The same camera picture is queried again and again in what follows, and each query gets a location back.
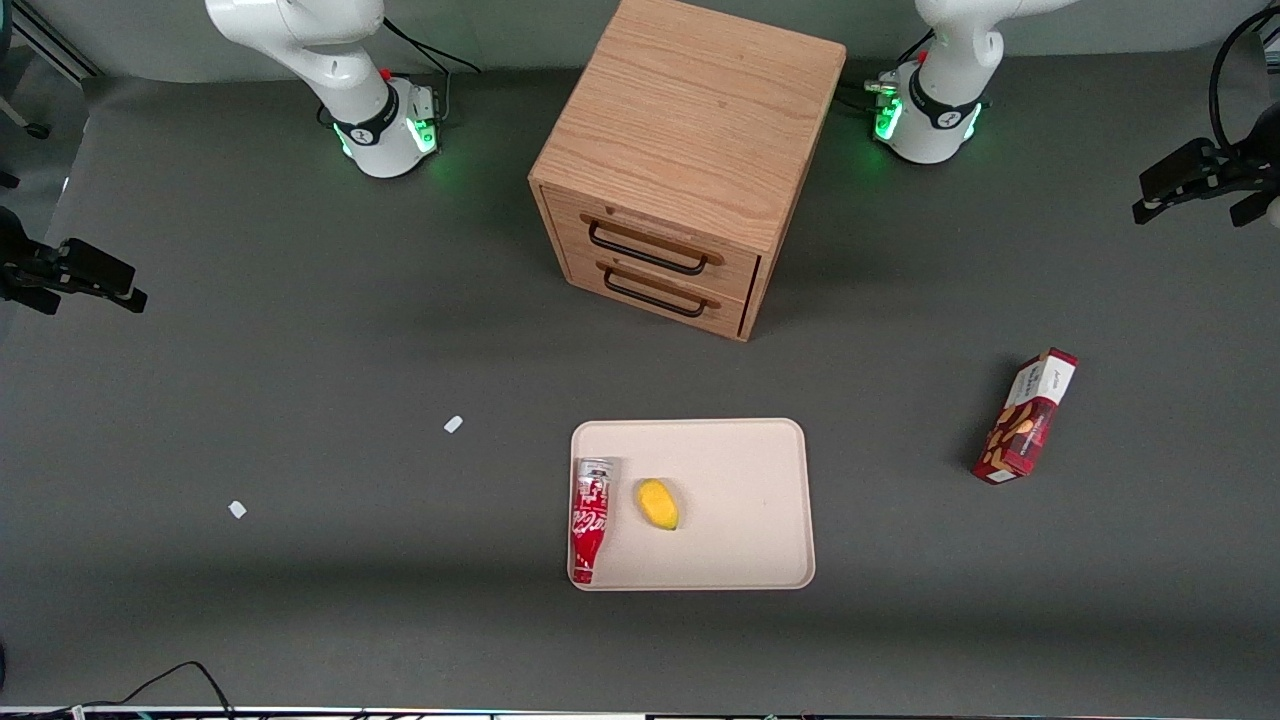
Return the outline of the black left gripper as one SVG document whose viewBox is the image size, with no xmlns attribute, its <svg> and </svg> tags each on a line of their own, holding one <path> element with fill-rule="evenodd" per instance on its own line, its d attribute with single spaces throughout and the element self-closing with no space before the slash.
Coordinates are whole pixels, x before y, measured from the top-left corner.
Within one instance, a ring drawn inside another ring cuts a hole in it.
<svg viewBox="0 0 1280 720">
<path fill-rule="evenodd" d="M 1261 219 L 1275 225 L 1279 105 L 1265 109 L 1239 141 L 1228 140 L 1220 111 L 1213 110 L 1213 137 L 1219 149 L 1208 138 L 1194 138 L 1139 174 L 1140 199 L 1132 206 L 1138 225 L 1171 206 L 1204 199 L 1217 187 L 1224 192 L 1251 192 L 1230 208 L 1234 227 Z M 1220 173 L 1219 150 L 1225 158 Z"/>
</svg>

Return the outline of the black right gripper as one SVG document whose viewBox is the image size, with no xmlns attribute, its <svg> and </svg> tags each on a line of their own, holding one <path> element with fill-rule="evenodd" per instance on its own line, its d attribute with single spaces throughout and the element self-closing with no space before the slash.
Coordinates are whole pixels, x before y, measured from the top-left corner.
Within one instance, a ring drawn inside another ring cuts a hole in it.
<svg viewBox="0 0 1280 720">
<path fill-rule="evenodd" d="M 18 215 L 1 208 L 1 299 L 44 315 L 58 313 L 52 292 L 105 299 L 129 313 L 145 311 L 148 296 L 134 286 L 136 268 L 78 238 L 49 246 L 28 236 Z"/>
</svg>

